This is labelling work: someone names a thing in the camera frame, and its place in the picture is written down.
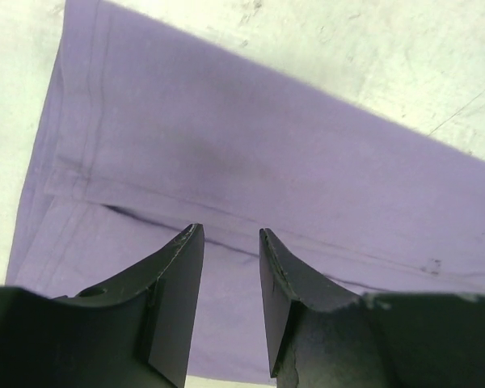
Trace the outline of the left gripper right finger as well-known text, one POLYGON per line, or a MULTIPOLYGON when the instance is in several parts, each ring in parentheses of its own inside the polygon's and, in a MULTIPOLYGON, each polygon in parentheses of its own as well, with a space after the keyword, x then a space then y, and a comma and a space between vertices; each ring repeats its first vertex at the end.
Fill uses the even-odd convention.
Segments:
POLYGON ((279 387, 485 387, 485 293, 356 294, 259 232, 279 387))

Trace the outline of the purple t shirt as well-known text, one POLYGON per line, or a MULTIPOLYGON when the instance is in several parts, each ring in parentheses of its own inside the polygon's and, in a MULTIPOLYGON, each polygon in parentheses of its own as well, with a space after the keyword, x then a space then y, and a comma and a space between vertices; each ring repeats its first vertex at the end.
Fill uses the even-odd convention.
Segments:
POLYGON ((355 293, 485 293, 485 162, 107 1, 68 1, 6 280, 73 296, 205 228, 188 371, 270 384, 259 230, 355 293))

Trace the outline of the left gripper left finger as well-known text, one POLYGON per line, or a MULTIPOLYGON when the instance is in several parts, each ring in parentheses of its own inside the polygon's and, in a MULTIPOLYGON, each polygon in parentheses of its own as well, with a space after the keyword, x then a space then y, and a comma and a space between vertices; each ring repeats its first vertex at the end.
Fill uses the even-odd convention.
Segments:
POLYGON ((161 250, 74 297, 0 286, 0 387, 181 387, 205 235, 161 250))

